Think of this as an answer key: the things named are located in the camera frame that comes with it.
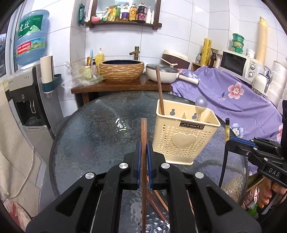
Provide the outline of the hand with gold nails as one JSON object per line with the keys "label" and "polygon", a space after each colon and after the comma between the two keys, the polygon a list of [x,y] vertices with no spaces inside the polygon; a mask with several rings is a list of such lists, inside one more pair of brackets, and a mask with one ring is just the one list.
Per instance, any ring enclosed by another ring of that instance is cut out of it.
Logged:
{"label": "hand with gold nails", "polygon": [[273,192],[279,194],[279,196],[275,199],[273,205],[281,204],[285,199],[286,188],[280,186],[279,184],[271,181],[268,178],[264,178],[263,181],[259,184],[259,196],[257,204],[262,209],[265,205],[268,205],[270,199],[273,196]]}

